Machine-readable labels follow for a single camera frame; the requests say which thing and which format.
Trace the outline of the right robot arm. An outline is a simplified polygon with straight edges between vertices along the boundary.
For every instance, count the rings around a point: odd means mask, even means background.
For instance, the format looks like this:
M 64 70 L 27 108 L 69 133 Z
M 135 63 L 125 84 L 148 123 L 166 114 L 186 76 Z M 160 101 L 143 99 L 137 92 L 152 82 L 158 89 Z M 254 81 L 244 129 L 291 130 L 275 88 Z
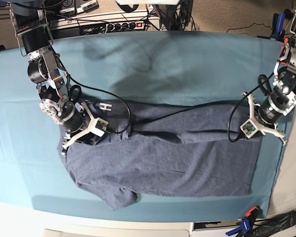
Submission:
M 53 47 L 53 37 L 46 17 L 49 9 L 42 0 L 10 1 L 10 16 L 18 42 L 23 43 L 21 54 L 29 56 L 28 77 L 36 84 L 41 99 L 40 109 L 65 131 L 62 154 L 73 143 L 95 144 L 91 133 L 92 115 L 85 102 L 78 109 L 82 90 L 71 85 L 71 75 L 60 62 Z

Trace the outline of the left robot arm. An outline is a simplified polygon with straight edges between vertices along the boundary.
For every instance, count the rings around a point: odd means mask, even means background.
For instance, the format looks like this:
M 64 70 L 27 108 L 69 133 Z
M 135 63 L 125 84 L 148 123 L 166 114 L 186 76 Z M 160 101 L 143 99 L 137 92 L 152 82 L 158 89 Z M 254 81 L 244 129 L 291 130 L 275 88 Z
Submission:
M 273 86 L 267 87 L 263 103 L 254 102 L 253 94 L 246 94 L 249 118 L 240 126 L 242 137 L 251 139 L 257 133 L 272 134 L 286 144 L 285 134 L 278 130 L 277 120 L 287 116 L 296 106 L 296 6 L 290 27 L 291 37 L 284 43 L 273 70 Z

